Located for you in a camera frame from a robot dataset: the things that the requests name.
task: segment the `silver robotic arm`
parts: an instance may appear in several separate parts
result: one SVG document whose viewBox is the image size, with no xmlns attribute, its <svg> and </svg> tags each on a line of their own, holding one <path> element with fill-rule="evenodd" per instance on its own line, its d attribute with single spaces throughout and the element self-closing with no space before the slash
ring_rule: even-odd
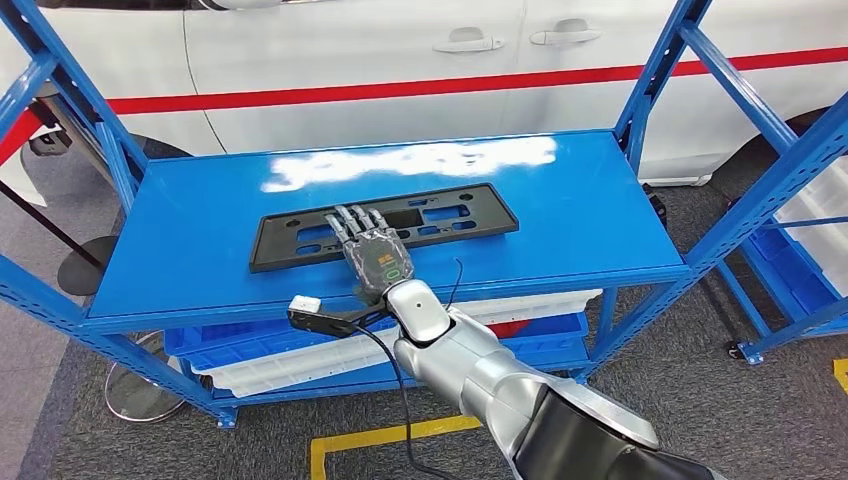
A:
<svg viewBox="0 0 848 480">
<path fill-rule="evenodd" d="M 398 363 L 463 414 L 477 417 L 516 478 L 724 480 L 660 451 L 651 424 L 621 404 L 520 362 L 491 330 L 457 308 L 446 310 L 426 283 L 412 278 L 406 248 L 378 212 L 336 210 L 341 220 L 327 220 L 364 298 L 379 302 L 401 326 L 394 344 Z M 296 325 L 298 315 L 307 317 Z M 312 329 L 309 319 L 323 318 L 315 315 L 289 310 L 298 328 Z"/>
</svg>

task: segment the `black cable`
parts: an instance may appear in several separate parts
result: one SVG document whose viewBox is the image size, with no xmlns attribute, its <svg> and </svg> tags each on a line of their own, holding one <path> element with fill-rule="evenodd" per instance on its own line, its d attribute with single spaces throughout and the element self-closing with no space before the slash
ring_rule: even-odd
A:
<svg viewBox="0 0 848 480">
<path fill-rule="evenodd" d="M 395 360 L 395 357 L 394 357 L 394 355 L 392 355 L 392 352 L 389 350 L 389 347 L 387 347 L 386 344 L 383 343 L 383 341 L 380 340 L 380 338 L 378 336 L 376 336 L 373 333 L 369 332 L 368 330 L 360 327 L 359 325 L 353 325 L 353 328 L 357 329 L 363 335 L 367 335 L 368 338 L 370 338 L 371 340 L 374 340 L 374 342 L 377 345 L 379 345 L 381 349 L 383 349 L 383 353 L 385 353 L 386 356 L 389 357 L 389 362 L 391 362 L 392 368 L 395 371 L 395 376 L 397 377 L 398 386 L 400 387 L 400 397 L 401 397 L 401 403 L 403 405 L 403 418 L 404 418 L 404 421 L 406 422 L 406 457 L 409 459 L 409 464 L 412 465 L 412 468 L 414 468 L 414 469 L 416 469 L 420 472 L 424 472 L 424 473 L 428 473 L 430 475 L 433 475 L 434 477 L 444 478 L 446 480 L 459 480 L 457 477 L 454 477 L 450 473 L 443 472 L 442 470 L 439 470 L 437 468 L 432 468 L 432 467 L 428 467 L 426 465 L 422 465 L 422 464 L 415 461 L 415 457 L 413 457 L 413 455 L 412 455 L 412 421 L 409 418 L 409 402 L 406 399 L 406 387 L 404 387 L 404 385 L 403 385 L 403 378 L 400 375 L 400 367 L 398 367 L 397 360 Z"/>
<path fill-rule="evenodd" d="M 456 294 L 459 282 L 462 281 L 462 262 L 458 258 L 454 258 L 454 260 L 456 260 L 456 263 L 459 264 L 459 275 L 456 276 L 456 283 L 453 284 L 453 290 L 451 290 L 451 296 L 448 298 L 448 305 L 445 307 L 445 310 L 450 309 L 451 304 L 453 304 L 453 296 Z"/>
</svg>

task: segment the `red stripe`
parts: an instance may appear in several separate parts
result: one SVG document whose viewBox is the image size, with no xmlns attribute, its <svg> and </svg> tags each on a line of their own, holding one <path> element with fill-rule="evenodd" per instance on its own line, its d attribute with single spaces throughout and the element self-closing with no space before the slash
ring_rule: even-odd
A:
<svg viewBox="0 0 848 480">
<path fill-rule="evenodd" d="M 38 117 L 29 110 L 24 110 L 24 113 L 18 117 L 18 121 L 0 142 L 0 165 L 3 165 L 13 153 L 21 148 L 21 145 L 26 143 L 39 128 L 41 128 L 41 121 L 38 120 Z"/>
<path fill-rule="evenodd" d="M 730 62 L 738 70 L 816 65 L 848 61 L 848 47 L 801 50 L 734 57 Z M 222 108 L 268 107 L 377 98 L 414 97 L 446 93 L 486 92 L 519 88 L 556 87 L 586 83 L 635 80 L 642 65 L 560 70 L 555 72 L 518 73 L 487 77 L 423 80 L 417 82 L 345 85 L 338 87 L 296 88 L 261 92 L 213 93 L 171 97 L 116 98 L 109 104 L 118 114 L 184 112 Z M 708 73 L 700 61 L 680 62 L 674 76 Z M 9 135 L 0 142 L 0 165 L 38 129 L 35 117 L 26 113 Z"/>
</svg>

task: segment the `white plastic bin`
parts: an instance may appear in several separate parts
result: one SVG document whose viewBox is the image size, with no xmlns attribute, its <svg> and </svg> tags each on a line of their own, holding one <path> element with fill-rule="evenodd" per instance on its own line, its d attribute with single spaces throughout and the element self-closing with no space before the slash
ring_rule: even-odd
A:
<svg viewBox="0 0 848 480">
<path fill-rule="evenodd" d="M 484 325 L 582 312 L 586 302 L 601 290 L 584 290 L 547 295 L 461 302 L 454 305 Z M 398 328 L 377 332 L 387 345 L 394 343 Z M 298 350 L 268 355 L 243 362 L 197 370 L 209 375 L 217 388 L 229 389 L 236 397 L 329 377 L 388 361 L 380 347 L 368 337 L 356 335 Z"/>
</svg>

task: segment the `black round base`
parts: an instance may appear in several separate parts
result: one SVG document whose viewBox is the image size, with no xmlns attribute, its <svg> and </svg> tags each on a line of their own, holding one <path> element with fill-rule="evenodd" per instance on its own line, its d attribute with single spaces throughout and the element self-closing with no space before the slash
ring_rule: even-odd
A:
<svg viewBox="0 0 848 480">
<path fill-rule="evenodd" d="M 112 258 L 117 241 L 116 236 L 99 237 L 83 243 L 82 248 L 105 266 Z M 59 266 L 56 280 L 59 282 L 59 288 L 66 293 L 86 297 L 97 293 L 100 281 L 103 280 L 103 271 L 86 261 L 77 252 L 71 252 Z"/>
<path fill-rule="evenodd" d="M 743 354 L 742 351 L 739 350 L 739 341 L 738 340 L 732 340 L 730 342 L 725 343 L 724 344 L 724 351 L 727 352 L 727 355 L 730 356 L 730 358 L 732 358 L 732 359 L 735 359 L 735 360 L 744 360 L 745 359 L 745 354 Z"/>
</svg>

